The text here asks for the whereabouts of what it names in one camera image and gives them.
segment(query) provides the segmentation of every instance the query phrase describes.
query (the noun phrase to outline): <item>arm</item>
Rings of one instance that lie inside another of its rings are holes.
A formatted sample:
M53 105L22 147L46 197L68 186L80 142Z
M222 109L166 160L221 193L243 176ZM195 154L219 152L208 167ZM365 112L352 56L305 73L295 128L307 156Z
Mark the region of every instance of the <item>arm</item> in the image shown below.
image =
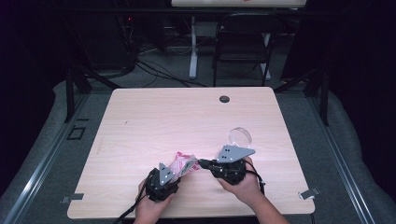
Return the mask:
M143 180L139 184L139 191L144 187L143 184L145 180ZM136 218L134 219L134 224L155 224L158 219L160 218L161 213L163 210L169 205L172 201L174 194L169 195L167 199L163 202L155 203L154 201L150 200L146 196L146 190L143 193L144 197L142 201L136 207Z
M245 160L253 164L250 157L246 157ZM247 169L253 171L248 163ZM239 201L249 206L261 224L289 223L260 192L255 175L247 174L245 179L235 186L228 184L223 179L218 179L218 181L225 190L233 193Z

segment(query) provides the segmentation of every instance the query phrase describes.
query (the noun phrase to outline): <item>human hand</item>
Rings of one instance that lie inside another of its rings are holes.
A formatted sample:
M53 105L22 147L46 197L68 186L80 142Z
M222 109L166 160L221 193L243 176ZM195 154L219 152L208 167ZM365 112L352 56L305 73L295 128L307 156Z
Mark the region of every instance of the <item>human hand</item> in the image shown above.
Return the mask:
M139 190L144 187L146 180L143 180L139 184ZM136 218L134 220L134 224L154 224L160 218L161 213L163 210L169 205L172 201L174 194L169 195L163 202L154 202L149 199L149 197L145 196L146 190L143 192L144 197L142 201L136 207Z
M253 164L250 157L245 157L244 160ZM254 171L253 167L251 167L247 162L246 167L247 170ZM263 199L265 199L265 196L260 191L259 183L255 175L246 174L245 178L239 184L234 186L220 178L218 181L225 190L233 193L239 201L245 203L250 208L254 208L257 204L262 202Z

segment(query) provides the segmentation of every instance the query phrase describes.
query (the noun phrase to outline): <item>table top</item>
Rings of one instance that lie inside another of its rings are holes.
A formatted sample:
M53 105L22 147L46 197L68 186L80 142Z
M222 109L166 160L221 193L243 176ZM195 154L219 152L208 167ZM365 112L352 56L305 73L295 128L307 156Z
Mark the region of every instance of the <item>table top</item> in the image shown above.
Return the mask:
M226 95L230 102L219 98ZM282 214L311 214L312 199L277 104L266 87L163 88L113 91L72 201L70 218L115 218L132 204L138 184L178 151L215 159L230 144L229 131L252 137L251 155L265 181L265 195ZM163 217L233 217L253 212L222 189L207 170L185 175Z
M172 0L173 7L304 7L306 0Z

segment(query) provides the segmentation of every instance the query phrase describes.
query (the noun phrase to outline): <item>dark background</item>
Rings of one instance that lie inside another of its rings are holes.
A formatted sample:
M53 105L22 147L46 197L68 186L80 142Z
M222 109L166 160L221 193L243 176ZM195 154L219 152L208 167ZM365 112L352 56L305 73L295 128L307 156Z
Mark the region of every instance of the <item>dark background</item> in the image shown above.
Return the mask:
M90 2L111 6L107 1L83 1ZM356 128L363 161L376 183L396 201L396 9L391 1L310 0L307 10L337 11L350 3L357 4L357 10L347 17L346 34L341 22L301 21L283 77L302 75L323 62L334 43L341 46L329 70L331 91ZM121 69L128 65L128 52L119 33L103 38L87 33L90 27L83 23L66 27L57 15L49 19L40 13L34 1L7 1L0 10L3 194L47 119L55 97L52 88L64 80L71 58L87 66ZM117 32L116 21L95 21L98 28ZM345 41L340 42L337 34Z

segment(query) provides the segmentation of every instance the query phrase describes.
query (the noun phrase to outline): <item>clear plastic object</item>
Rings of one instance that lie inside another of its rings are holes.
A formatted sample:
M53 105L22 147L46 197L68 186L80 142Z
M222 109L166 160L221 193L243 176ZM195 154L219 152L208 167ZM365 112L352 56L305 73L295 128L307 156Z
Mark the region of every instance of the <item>clear plastic object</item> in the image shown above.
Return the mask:
M248 130L241 127L234 128L230 130L228 137L230 138L231 145L250 148L251 136Z

